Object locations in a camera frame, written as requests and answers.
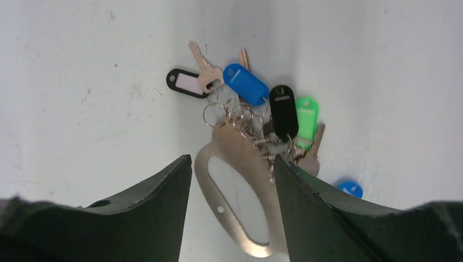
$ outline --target table surface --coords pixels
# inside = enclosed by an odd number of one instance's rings
[[[86,206],[211,139],[205,100],[168,89],[246,47],[269,87],[314,96],[327,125],[319,178],[360,182],[399,209],[462,200],[463,2],[26,1],[0,11],[0,197]],[[258,200],[218,159],[211,175],[258,241]],[[216,221],[193,177],[180,261],[261,261]],[[276,255],[266,261],[288,261]]]

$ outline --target blue round object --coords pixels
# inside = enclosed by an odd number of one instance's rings
[[[362,187],[354,181],[345,181],[337,186],[339,190],[351,194],[355,197],[361,198],[363,196]]]

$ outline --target metal bottle opener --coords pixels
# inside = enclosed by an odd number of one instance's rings
[[[224,124],[212,131],[212,141],[203,147],[194,161],[194,172],[212,212],[235,243],[247,254],[266,258],[275,253],[288,253],[275,186],[269,182],[268,163],[260,157],[251,139],[244,138],[225,118]],[[254,242],[245,232],[227,200],[207,170],[209,158],[215,156],[233,167],[251,186],[264,210],[269,243]]]

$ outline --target key tag label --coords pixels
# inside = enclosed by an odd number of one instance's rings
[[[297,137],[312,140],[317,131],[319,107],[313,97],[301,97],[296,100],[296,111],[298,114],[299,132]],[[309,150],[311,145],[303,141],[297,141],[297,146]]]
[[[175,68],[167,74],[165,81],[171,90],[196,98],[206,98],[209,94],[203,92],[199,86],[198,76],[198,74]]]
[[[223,70],[223,80],[244,101],[253,106],[263,105],[269,99],[269,88],[240,64],[229,64]]]
[[[288,135],[291,139],[296,137],[299,131],[298,113],[291,88],[276,86],[270,91],[269,102],[275,134],[283,141],[288,140]]]

